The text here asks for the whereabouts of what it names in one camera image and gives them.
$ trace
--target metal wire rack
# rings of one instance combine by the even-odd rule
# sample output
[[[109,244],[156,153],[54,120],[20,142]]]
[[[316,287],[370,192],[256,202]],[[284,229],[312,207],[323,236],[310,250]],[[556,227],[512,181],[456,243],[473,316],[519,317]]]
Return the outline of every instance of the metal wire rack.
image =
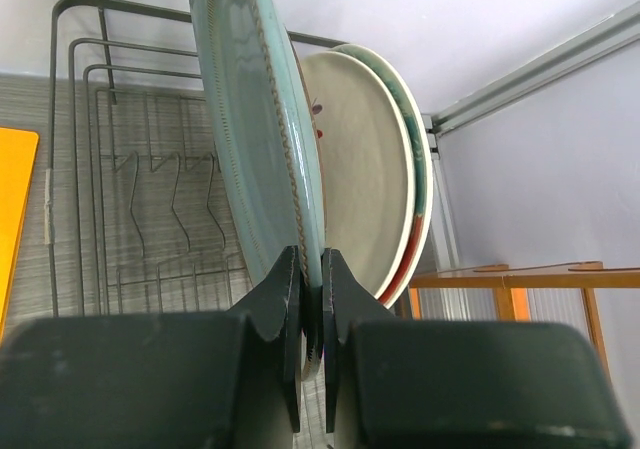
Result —
[[[69,45],[68,82],[62,82],[56,72],[59,18],[75,6],[97,9],[102,37],[79,38]],[[201,76],[173,67],[117,65],[111,49],[187,58],[197,54],[110,40],[106,10],[190,23],[188,13],[120,0],[61,0],[54,8],[45,188],[52,313],[226,309],[252,286],[204,96],[199,91],[116,87],[114,82],[118,73]],[[340,43],[290,35],[324,47]],[[80,73],[76,54],[85,45],[101,47],[104,63]],[[92,75],[100,71],[107,74],[106,84],[93,82]],[[303,431],[294,438],[294,447],[330,447],[321,376],[303,384],[303,398]]]

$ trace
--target plate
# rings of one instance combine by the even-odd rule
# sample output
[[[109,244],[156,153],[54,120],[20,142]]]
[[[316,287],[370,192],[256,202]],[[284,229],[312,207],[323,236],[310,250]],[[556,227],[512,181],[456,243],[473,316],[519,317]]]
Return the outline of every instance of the plate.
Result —
[[[302,60],[324,167],[327,246],[342,252],[374,296],[391,282],[413,217],[411,143],[389,90],[371,69],[338,52]]]
[[[322,184],[311,114],[272,0],[189,0],[238,239],[256,285],[285,246],[322,286]]]
[[[333,50],[358,59],[376,73],[391,92],[409,131],[413,151],[416,197],[407,248],[402,256],[398,271],[379,298],[385,306],[391,307],[409,284],[422,255],[429,232],[434,192],[429,141],[422,122],[422,115],[411,91],[389,62],[371,49],[355,44],[344,44],[333,48]]]

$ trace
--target yellow object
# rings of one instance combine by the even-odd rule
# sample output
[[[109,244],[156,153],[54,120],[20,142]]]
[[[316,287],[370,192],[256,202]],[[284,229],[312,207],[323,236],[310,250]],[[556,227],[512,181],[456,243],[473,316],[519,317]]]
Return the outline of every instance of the yellow object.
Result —
[[[35,132],[0,128],[0,339],[9,309],[38,138]]]

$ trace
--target white wall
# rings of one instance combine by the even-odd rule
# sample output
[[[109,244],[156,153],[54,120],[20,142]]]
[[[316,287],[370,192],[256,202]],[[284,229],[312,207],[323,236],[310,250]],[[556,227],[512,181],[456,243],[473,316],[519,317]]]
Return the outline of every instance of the white wall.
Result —
[[[640,43],[442,137],[461,264],[640,266]],[[640,290],[599,290],[640,435]]]
[[[50,13],[56,1],[0,0],[0,72],[48,74]],[[134,1],[188,9],[187,0]],[[433,113],[637,0],[275,1],[291,30],[357,42],[380,52],[406,77],[423,112]],[[184,25],[115,14],[108,15],[108,23],[114,37],[130,42],[194,47],[191,28]],[[76,37],[98,35],[95,11],[74,9],[62,25],[62,48]],[[115,52],[114,62],[127,61],[121,51]],[[101,61],[97,48],[84,54],[83,65]],[[162,58],[145,57],[144,62],[166,67]],[[171,64],[197,70],[193,61]]]

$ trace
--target orange board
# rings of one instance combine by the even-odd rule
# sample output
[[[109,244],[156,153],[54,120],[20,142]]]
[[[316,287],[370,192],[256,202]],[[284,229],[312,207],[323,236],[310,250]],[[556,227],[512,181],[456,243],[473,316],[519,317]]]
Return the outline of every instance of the orange board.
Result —
[[[0,128],[0,338],[9,309],[38,138],[35,132]]]

